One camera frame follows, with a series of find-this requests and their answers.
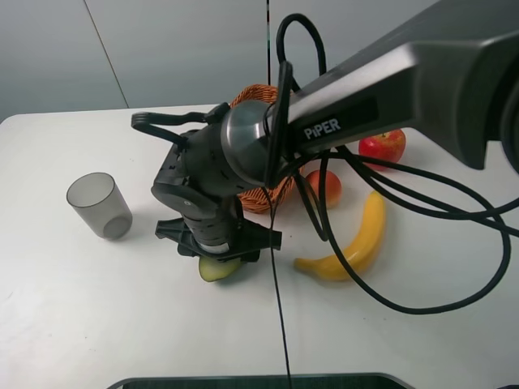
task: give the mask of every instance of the banana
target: banana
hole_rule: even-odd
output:
[[[342,254],[351,267],[362,273],[375,261],[384,238],[386,212],[384,199],[378,192],[371,192],[364,204],[362,224],[355,239]],[[321,280],[344,281],[351,277],[343,268],[336,255],[322,259],[301,259],[294,261],[294,267],[312,274]]]

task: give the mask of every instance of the orange basket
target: orange basket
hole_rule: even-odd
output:
[[[254,84],[249,87],[246,87],[242,90],[242,92],[236,96],[232,103],[230,103],[231,107],[234,107],[238,103],[241,103],[245,100],[261,100],[265,103],[273,103],[277,99],[277,88],[272,87],[270,85],[261,85]],[[275,203],[279,199],[279,204],[281,204],[288,197],[292,189],[294,188],[294,179],[289,178],[290,182],[286,184],[284,193],[281,193],[281,188],[285,184],[285,180],[277,186],[274,190],[268,189],[268,195],[272,203]],[[254,213],[265,213],[269,210],[268,200],[265,198],[263,191],[258,189],[248,190],[247,192],[243,192],[238,195],[240,200],[242,201],[243,209],[249,212]]]

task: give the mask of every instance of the white wall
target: white wall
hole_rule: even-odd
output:
[[[87,0],[130,107],[232,100],[267,82],[265,0]]]
[[[317,27],[324,41],[328,69],[381,38],[436,0],[271,0],[272,83],[279,66],[276,34],[287,15],[302,13]],[[297,23],[285,35],[286,58],[294,65],[294,77],[303,86],[316,79],[317,54],[310,36]]]
[[[125,106],[82,0],[2,0],[0,122]]]

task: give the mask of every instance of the cucumber slice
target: cucumber slice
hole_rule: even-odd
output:
[[[227,262],[220,262],[217,259],[209,257],[200,257],[198,261],[198,270],[202,280],[207,282],[213,282],[222,280],[242,266],[242,260],[240,258],[231,259]]]

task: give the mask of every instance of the black wire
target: black wire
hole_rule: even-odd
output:
[[[267,109],[265,110],[265,113],[263,115],[263,128],[265,131],[265,134],[267,135],[267,138],[270,137],[270,129],[268,128],[268,113],[270,113],[270,110],[276,103],[271,103]]]
[[[393,162],[388,162],[386,160],[379,160],[379,159],[372,158],[372,157],[369,157],[369,156],[355,156],[355,157],[358,158],[361,162],[366,162],[366,163],[370,163],[370,164],[374,164],[374,165],[380,165],[380,166],[384,166],[386,168],[400,170],[400,171],[406,172],[406,173],[414,174],[414,172],[419,170],[419,169],[416,169],[416,168],[412,168],[410,166],[395,164]],[[381,174],[377,173],[375,170],[371,169],[371,171],[372,171],[371,174],[373,174],[374,176],[377,176],[377,177],[381,176],[381,177],[383,177]],[[422,173],[425,174],[425,176],[423,176],[423,177],[429,178],[429,179],[431,179],[433,181],[442,182],[444,184],[446,184],[446,181],[449,181],[453,185],[458,184],[458,182],[456,182],[454,180],[451,180],[450,178],[447,178],[445,176],[440,176],[439,174],[434,174],[434,173],[431,173],[431,172],[427,172],[425,170],[419,170],[419,171],[421,171]],[[492,216],[495,216],[495,215],[502,215],[502,214],[504,214],[506,212],[510,212],[510,211],[516,209],[517,207],[519,207],[519,198],[518,199],[514,199],[510,203],[506,203],[505,205],[502,205],[500,207],[494,208],[494,209],[492,209],[490,211],[462,212],[462,213],[441,212],[441,214],[448,214],[448,217],[440,217],[440,219],[472,220],[472,221],[476,221],[477,219],[485,219],[487,217],[492,217]]]
[[[297,20],[299,23],[303,25],[307,29],[307,31],[312,36],[312,39],[315,42],[315,47],[317,48],[317,57],[319,59],[319,70],[320,75],[322,75],[324,72],[326,72],[326,61],[325,61],[325,53],[324,53],[324,45],[320,38],[319,32],[315,28],[315,26],[308,20],[305,16],[300,14],[294,14],[287,16],[280,25],[280,29],[277,33],[277,55],[278,59],[281,62],[284,62],[286,60],[285,57],[285,31],[290,23]],[[287,79],[280,78],[280,85],[286,85],[289,82]],[[299,89],[298,84],[295,82],[294,77],[292,77],[292,85],[293,90],[297,91]],[[339,261],[341,262],[342,266],[348,274],[351,276],[351,278],[370,296],[375,298],[378,302],[382,303],[383,305],[393,309],[397,310],[399,312],[405,313],[405,314],[438,314],[442,312],[448,312],[450,310],[457,310],[464,306],[467,306],[469,304],[472,304],[479,299],[485,297],[503,278],[504,274],[507,271],[508,265],[510,263],[510,257],[511,257],[511,251],[512,251],[512,245],[510,242],[510,235],[519,236],[519,230],[512,229],[508,227],[503,219],[500,217],[501,213],[509,212],[516,207],[519,206],[519,199],[515,199],[510,203],[507,203],[499,208],[494,208],[485,198],[483,198],[480,194],[477,192],[471,190],[470,188],[462,185],[459,182],[455,182],[454,180],[451,180],[449,178],[440,176],[439,174],[434,174],[430,172],[425,172],[420,169],[416,168],[410,168],[409,166],[394,164],[385,162],[382,160],[377,160],[369,157],[363,157],[363,156],[356,156],[353,153],[351,153],[345,146],[341,146],[337,148],[337,153],[330,153],[329,151],[324,152],[324,154],[319,156],[321,158],[321,164],[320,164],[320,179],[319,179],[319,204],[318,206],[318,213],[321,219],[322,229],[324,233],[328,236],[330,244],[333,248],[333,251],[335,252],[336,256],[338,257]],[[352,168],[355,170],[356,173],[358,173],[361,178],[368,183],[371,187],[373,187],[375,190],[379,191],[384,197],[387,199],[390,199],[394,203],[397,203],[398,205],[401,205],[402,207],[405,207],[407,209],[410,209],[411,211],[417,212],[424,216],[431,216],[436,217],[440,219],[446,219],[446,220],[472,220],[477,223],[486,225],[488,227],[491,227],[493,229],[497,229],[501,233],[501,237],[503,240],[503,257],[501,259],[500,265],[495,272],[494,276],[491,278],[491,280],[485,285],[482,289],[480,289],[478,292],[474,293],[472,296],[469,296],[463,300],[446,304],[443,306],[436,306],[431,308],[409,308],[405,306],[401,306],[395,302],[392,302],[388,300],[385,297],[382,297],[380,294],[378,294],[374,289],[372,289],[369,285],[367,285],[361,277],[359,277],[354,269],[348,264],[346,258],[341,252],[341,248],[337,244],[337,241],[335,237],[333,236],[332,228],[329,223],[328,218],[328,211],[326,209],[326,185],[325,185],[325,177],[326,177],[326,169],[328,167],[328,159],[329,158],[341,158],[346,160]],[[303,163],[306,163],[306,161],[309,161],[311,159],[314,159],[309,156],[304,156],[302,158],[294,159],[289,164],[284,167],[281,171],[283,173],[287,173],[287,175],[291,176],[293,175],[297,169],[302,166]],[[383,176],[382,174],[379,174],[375,172],[374,170],[368,168],[363,164],[363,162],[369,162],[373,164],[388,166],[391,169],[397,169],[400,171],[404,171],[407,173],[411,173],[414,175],[418,175],[421,177],[425,177],[434,181],[438,181],[441,183],[444,183],[446,185],[449,185],[455,189],[460,190],[461,192],[467,194],[468,196],[472,197],[474,200],[478,201],[480,204],[482,204],[486,211],[483,212],[466,212],[464,210],[461,210],[457,207],[454,207],[450,204],[443,203],[437,199],[433,199],[429,196],[426,196],[424,194],[421,194],[415,190],[411,190],[410,188],[406,188],[405,186],[398,184],[387,177]],[[420,207],[416,204],[409,203],[405,201],[404,199],[401,199],[400,197],[396,196],[392,192],[386,190],[383,186],[379,185],[378,182],[382,182],[383,184],[400,191],[401,193],[408,195],[409,197],[412,197],[414,199],[417,199],[418,201],[427,203],[432,205],[433,207],[437,207],[439,209],[443,209],[446,212],[441,211],[435,211],[429,208]],[[298,190],[301,194],[301,196],[307,197],[308,190],[305,190],[305,188],[302,187],[302,185],[298,185]],[[488,217],[492,217],[495,221],[488,220]],[[312,220],[312,224],[314,224],[314,227],[316,231],[318,231],[317,225],[319,223],[314,223]]]
[[[328,167],[328,156],[324,156],[321,160],[320,165],[320,178],[324,177],[326,175],[326,169]],[[472,197],[474,200],[479,202],[481,205],[483,205],[486,209],[492,209],[492,205],[483,198],[480,194],[474,192],[470,188],[463,187],[462,192],[467,194],[468,196]],[[330,221],[328,218],[328,212],[326,211],[326,185],[325,180],[320,179],[319,181],[319,193],[320,193],[320,203],[321,207],[324,207],[324,213],[323,213],[323,226],[325,231],[328,234],[330,244],[332,245],[333,251],[335,252],[336,256],[338,257],[339,261],[341,262],[342,266],[350,277],[360,286],[367,294],[369,294],[371,297],[376,299],[381,304],[384,304],[388,308],[391,308],[393,310],[396,310],[398,312],[402,312],[403,314],[439,314],[443,312],[449,312],[451,310],[459,310],[460,308],[463,308],[464,306],[468,306],[470,304],[475,303],[476,301],[482,299],[485,297],[489,292],[492,291],[493,288],[496,287],[496,285],[503,279],[504,274],[507,271],[508,265],[510,264],[510,257],[512,253],[512,245],[510,242],[510,236],[507,233],[501,232],[501,237],[503,239],[503,258],[501,259],[501,263],[495,272],[494,276],[491,278],[491,280],[488,282],[487,285],[485,285],[482,289],[480,289],[478,292],[474,293],[472,296],[469,296],[467,298],[464,298],[460,301],[453,302],[450,304],[446,304],[443,306],[434,306],[430,308],[409,308],[406,306],[401,306],[393,301],[390,301],[389,299],[381,296],[378,294],[373,288],[371,288],[364,280],[357,275],[355,270],[350,266],[345,256],[342,254],[341,248],[337,244],[337,241],[335,237],[333,236],[332,227],[330,225]],[[439,208],[443,208],[446,211],[450,212],[462,212],[461,209],[450,206],[448,204],[441,205],[438,204]],[[494,219],[496,222],[504,224],[503,219],[501,216],[494,216]]]
[[[320,223],[320,220],[322,220],[323,217],[319,205],[319,200],[317,199],[317,195],[312,190],[308,181],[302,177],[298,170],[294,172],[294,181],[296,187],[298,188],[299,194],[301,194],[302,205],[304,205],[305,209],[307,210],[307,214],[310,217],[310,221],[314,226],[317,235],[323,242],[326,242],[328,240],[328,236]],[[311,195],[313,201],[310,201],[307,194]],[[312,205],[315,206],[317,215],[315,214]]]
[[[277,170],[286,144],[285,123],[288,121],[290,103],[290,80],[292,65],[283,62],[279,68],[279,82],[276,104],[272,108],[272,129],[269,132],[267,147],[267,166],[265,167],[264,182],[269,189],[274,189],[277,182]]]
[[[454,220],[470,220],[474,221],[476,223],[480,223],[483,225],[486,225],[487,227],[490,227],[491,229],[497,229],[498,231],[503,231],[506,233],[509,233],[513,235],[514,237],[519,237],[519,230],[513,229],[511,227],[508,227],[506,224],[496,223],[495,221],[487,220],[487,219],[479,219],[478,217],[472,218],[470,216],[470,212],[466,212],[460,209],[451,209],[450,212],[438,212],[434,211],[429,208],[420,207],[419,205],[409,203],[408,201],[405,201],[404,199],[401,199],[400,197],[396,196],[395,194],[391,193],[390,191],[386,190],[383,186],[379,185],[373,177],[377,177],[377,179],[381,182],[383,182],[385,185],[391,186],[393,189],[399,190],[400,192],[404,193],[405,195],[408,195],[409,197],[412,197],[414,199],[417,199],[418,201],[422,201],[423,203],[428,203],[432,205],[433,207],[442,208],[441,206],[448,205],[446,203],[442,203],[439,200],[433,199],[431,197],[428,197],[424,194],[418,193],[414,190],[411,190],[409,188],[406,188],[403,185],[397,184],[396,182],[390,180],[387,177],[384,177],[382,174],[379,174],[375,172],[372,169],[369,169],[366,167],[362,162],[358,161],[358,158],[356,155],[351,153],[345,146],[341,146],[337,148],[339,154],[341,155],[342,159],[346,160],[348,164],[355,170],[355,172],[373,189],[375,189],[377,192],[379,192],[381,195],[383,195],[386,199],[389,199],[393,201],[395,204],[400,205],[401,207],[405,209],[409,209],[410,211],[419,213],[420,215],[434,217],[436,219],[448,219],[446,216],[451,215],[452,213],[454,215],[463,215],[466,216],[465,219],[454,219]],[[453,180],[448,180],[446,177],[438,176],[432,177],[432,173],[429,175],[429,179],[433,181],[438,181],[441,183],[444,183],[446,185],[455,186],[456,189],[462,191],[465,193],[464,189],[461,189],[462,187],[465,188],[462,184],[458,182],[454,182]]]
[[[324,51],[323,40],[321,39],[321,35],[315,25],[302,14],[292,14],[285,17],[277,29],[276,35],[276,52],[277,52],[277,60],[281,64],[286,61],[285,56],[285,33],[286,29],[290,26],[292,22],[299,22],[310,34],[311,39],[314,41],[315,48],[317,49],[317,63],[319,66],[319,75],[323,75],[326,73],[326,53]],[[294,78],[292,78],[292,90],[297,92],[301,89]]]
[[[292,389],[292,375],[290,373],[290,360],[289,360],[289,350],[286,343],[286,331],[285,331],[285,320],[283,318],[283,308],[281,306],[281,294],[279,292],[279,283],[277,281],[277,271],[276,271],[276,261],[274,257],[274,249],[272,247],[272,232],[274,230],[274,219],[276,218],[276,211],[277,206],[280,203],[280,199],[283,197],[283,194],[285,193],[286,187],[288,183],[290,182],[290,177],[286,178],[285,183],[281,187],[280,194],[277,196],[276,205],[272,206],[272,200],[270,199],[270,195],[267,192],[267,189],[265,187],[262,187],[261,190],[264,193],[265,198],[268,201],[268,206],[270,208],[270,228],[269,228],[269,246],[270,246],[270,259],[272,262],[272,274],[274,276],[274,287],[276,289],[276,299],[277,299],[277,310],[279,312],[279,321],[281,325],[281,336],[283,338],[283,350],[285,353],[285,367],[286,367],[286,377],[288,379],[289,383],[289,389]]]

